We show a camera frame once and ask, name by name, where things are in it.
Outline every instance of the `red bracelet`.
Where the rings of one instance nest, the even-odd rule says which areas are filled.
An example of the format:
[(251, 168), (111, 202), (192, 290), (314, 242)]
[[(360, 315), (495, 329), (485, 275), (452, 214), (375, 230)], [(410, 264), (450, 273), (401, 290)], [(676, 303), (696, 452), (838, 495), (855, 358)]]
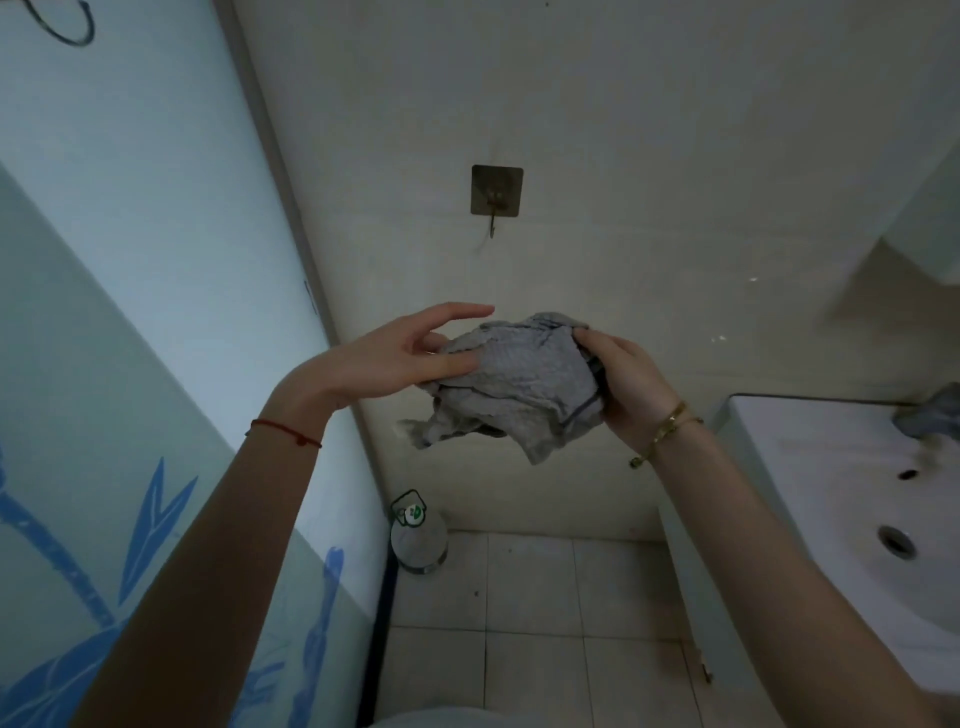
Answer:
[(304, 446), (304, 445), (306, 445), (307, 443), (309, 443), (310, 445), (316, 445), (317, 448), (322, 448), (322, 447), (323, 447), (323, 445), (321, 445), (320, 443), (318, 443), (318, 442), (317, 442), (316, 440), (314, 440), (312, 437), (307, 437), (307, 436), (304, 435), (302, 432), (297, 432), (297, 431), (294, 430), (292, 427), (288, 427), (287, 425), (281, 425), (280, 423), (275, 423), (275, 422), (273, 422), (272, 420), (253, 420), (253, 421), (250, 423), (251, 429), (247, 430), (247, 435), (249, 435), (249, 434), (251, 433), (251, 430), (253, 429), (253, 426), (254, 426), (254, 425), (265, 425), (265, 426), (267, 426), (267, 427), (275, 427), (276, 429), (279, 429), (279, 430), (282, 430), (283, 432), (286, 432), (288, 435), (293, 435), (294, 437), (297, 438), (297, 444), (300, 445), (300, 446)]

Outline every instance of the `hand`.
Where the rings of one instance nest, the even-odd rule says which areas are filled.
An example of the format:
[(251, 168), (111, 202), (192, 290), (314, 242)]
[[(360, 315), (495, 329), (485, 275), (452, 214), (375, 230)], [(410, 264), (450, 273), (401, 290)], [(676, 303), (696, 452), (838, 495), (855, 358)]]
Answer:
[(632, 341), (592, 328), (576, 328), (573, 336), (607, 370), (612, 397), (604, 420), (635, 452), (650, 445), (657, 428), (680, 404), (680, 397), (657, 369), (650, 354)]
[(435, 353), (449, 339), (432, 329), (492, 313), (493, 306), (482, 303), (440, 303), (394, 319), (300, 364), (276, 387), (261, 417), (319, 440), (330, 415), (357, 400), (468, 374), (479, 365), (477, 354)]

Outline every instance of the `person's left hand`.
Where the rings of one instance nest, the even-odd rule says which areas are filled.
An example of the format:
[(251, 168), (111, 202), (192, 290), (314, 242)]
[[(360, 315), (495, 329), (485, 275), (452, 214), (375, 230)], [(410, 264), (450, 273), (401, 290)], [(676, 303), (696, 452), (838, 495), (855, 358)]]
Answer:
[(482, 303), (440, 303), (401, 316), (356, 341), (314, 356), (276, 387), (261, 417), (304, 434), (323, 433), (335, 410), (357, 400), (386, 397), (411, 384), (468, 374), (477, 368), (475, 352), (435, 353), (448, 339), (433, 329), (455, 319), (490, 316)]

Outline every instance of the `faucet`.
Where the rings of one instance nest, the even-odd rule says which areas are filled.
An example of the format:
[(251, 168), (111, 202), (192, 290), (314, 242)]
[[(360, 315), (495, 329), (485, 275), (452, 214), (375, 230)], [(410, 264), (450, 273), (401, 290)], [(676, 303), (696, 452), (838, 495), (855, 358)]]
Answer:
[(907, 437), (938, 432), (960, 441), (960, 382), (952, 381), (923, 404), (898, 410), (893, 422)]

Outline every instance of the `drain hole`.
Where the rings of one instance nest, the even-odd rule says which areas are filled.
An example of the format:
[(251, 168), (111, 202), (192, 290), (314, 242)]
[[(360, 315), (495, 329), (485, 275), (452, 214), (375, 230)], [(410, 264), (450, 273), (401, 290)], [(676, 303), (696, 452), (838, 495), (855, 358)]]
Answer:
[(898, 559), (911, 561), (917, 558), (917, 547), (913, 545), (910, 537), (899, 528), (894, 528), (892, 525), (882, 525), (876, 531), (876, 535), (883, 547)]

